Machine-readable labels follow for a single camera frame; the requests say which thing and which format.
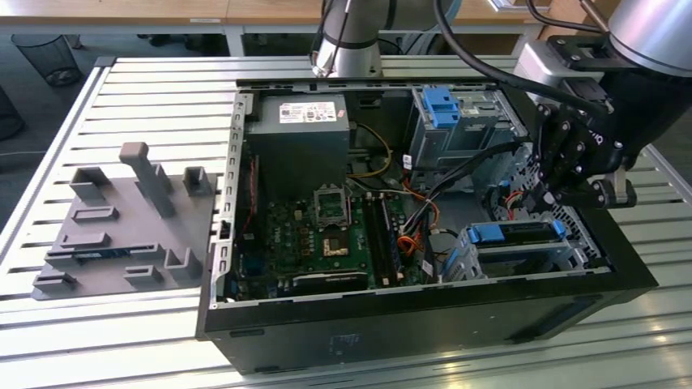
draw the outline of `black cable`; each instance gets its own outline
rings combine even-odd
[[[315,66],[315,63],[312,61],[312,55],[315,53],[315,50],[316,50],[316,46],[318,46],[318,40],[322,40],[323,37],[324,37],[324,23],[327,22],[327,13],[331,11],[332,9],[332,2],[335,0],[328,0],[327,2],[323,0],[323,14],[322,14],[322,18],[320,18],[320,24],[318,26],[318,33],[315,34],[315,36],[312,37],[312,44],[311,44],[311,53],[308,54],[310,56],[310,59],[311,59],[311,64]]]
[[[372,160],[367,160],[366,161],[366,167],[368,168],[368,173],[372,173],[375,172],[375,169],[372,167]],[[380,184],[387,188],[387,189],[394,189],[390,187],[390,185],[387,185],[387,182],[386,182],[386,179],[382,177],[382,174],[378,174],[376,176],[372,176],[372,177],[367,177],[367,178],[374,178],[376,179]]]
[[[527,7],[530,9],[531,15],[535,17],[536,20],[539,20],[543,24],[547,24],[550,26],[562,27],[562,28],[570,28],[572,30],[586,31],[586,32],[595,32],[595,33],[603,33],[602,29],[596,26],[590,26],[588,24],[582,23],[572,23],[567,22],[564,20],[551,19],[547,18],[544,15],[540,14],[536,5],[534,3],[534,0],[527,0]]]
[[[438,184],[428,192],[428,198],[432,199],[432,196],[438,197],[438,194],[447,190],[455,182],[474,173],[476,168],[488,158],[498,154],[504,154],[506,152],[515,152],[520,147],[522,142],[506,142],[488,147],[443,175],[443,178],[438,181]]]
[[[414,43],[410,45],[410,48],[407,49],[407,52],[404,53],[406,55],[410,55],[411,50],[412,50],[415,44],[419,43],[422,37],[423,37],[423,34],[419,34],[419,36],[414,39]]]
[[[554,87],[548,87],[543,83],[536,83],[530,79],[524,79],[518,77],[512,73],[507,73],[502,71],[496,67],[488,65],[483,62],[478,57],[471,54],[471,52],[464,48],[462,43],[455,38],[455,32],[452,31],[452,27],[450,26],[450,22],[444,17],[443,11],[443,0],[434,0],[435,4],[435,18],[438,19],[438,25],[440,26],[440,30],[443,32],[444,40],[447,41],[450,48],[455,51],[456,55],[462,58],[462,60],[471,66],[478,72],[483,75],[488,76],[491,79],[496,79],[498,82],[506,83],[507,85],[523,89],[526,92],[532,92],[536,95],[548,97],[555,101],[562,101],[567,105],[571,105],[576,109],[582,109],[583,111],[591,113],[595,116],[604,116],[608,111],[606,107],[600,104],[592,103],[578,96],[568,94],[567,92],[560,91]]]
[[[395,47],[398,49],[398,54],[399,55],[403,55],[403,49],[402,49],[402,46],[398,45],[396,43],[394,43],[392,41],[388,41],[387,39],[382,39],[382,38],[378,38],[378,41],[380,42],[386,42],[387,44],[392,45],[392,47]]]
[[[435,251],[432,250],[432,244],[431,244],[431,215],[430,212],[426,212],[426,216],[422,221],[420,226],[420,233],[423,235],[423,261],[428,262],[428,264],[432,266],[432,275],[428,280],[432,282],[427,282],[427,284],[436,284],[438,283],[438,264],[435,260]]]
[[[342,30],[339,31],[339,39],[336,40],[336,49],[335,49],[335,55],[332,56],[332,63],[330,63],[330,71],[327,72],[327,77],[332,74],[332,71],[335,70],[335,62],[336,62],[336,54],[339,54],[339,49],[342,47],[342,39],[344,38],[344,31],[347,29],[347,21],[348,21],[348,15],[351,14],[351,10],[348,9],[348,3],[346,5],[346,13],[344,13],[344,21],[342,22]]]
[[[459,239],[459,233],[456,233],[451,229],[438,229],[438,231],[439,231],[439,233],[447,233],[448,235],[455,237],[455,239]]]
[[[515,152],[522,147],[522,142],[507,142],[496,144],[492,147],[488,147],[479,154],[476,154],[472,158],[470,158],[464,163],[452,168],[444,175],[443,178],[438,181],[435,186],[427,193],[426,200],[419,210],[414,212],[404,224],[404,235],[411,235],[416,230],[416,226],[420,223],[420,217],[426,214],[427,208],[438,196],[458,182],[463,177],[474,173],[476,168],[482,165],[482,163],[496,156],[498,154],[503,154],[506,152]]]
[[[356,182],[363,188],[366,188],[367,190],[371,190],[374,192],[394,189],[388,185],[386,185],[386,187],[383,187],[383,188],[375,188],[372,185],[367,184],[366,181],[362,180],[360,178],[350,177],[348,179],[352,180],[354,182]]]

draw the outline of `power supply label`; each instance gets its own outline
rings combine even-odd
[[[282,124],[336,122],[335,103],[283,104],[279,107],[279,122]]]

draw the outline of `motherboard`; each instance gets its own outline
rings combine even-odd
[[[240,260],[243,299],[420,283],[420,268],[396,243],[406,217],[399,194],[347,195],[336,186],[268,203],[264,250]]]

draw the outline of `aluminum workbench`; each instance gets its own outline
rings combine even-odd
[[[511,59],[486,60],[514,68]],[[384,67],[400,78],[475,74],[452,57],[386,57]],[[692,189],[652,147],[630,174],[640,204],[612,213],[660,287],[547,341],[244,377],[194,339],[199,289],[30,298],[78,166],[131,175],[120,144],[143,141],[168,174],[202,165],[223,181],[235,80],[310,77],[308,69],[304,58],[123,58],[94,69],[0,235],[0,387],[692,385]]]

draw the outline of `red wire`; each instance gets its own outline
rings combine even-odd
[[[250,215],[243,226],[243,233],[250,227],[250,221],[252,220],[252,214],[255,213],[255,158],[250,162]]]

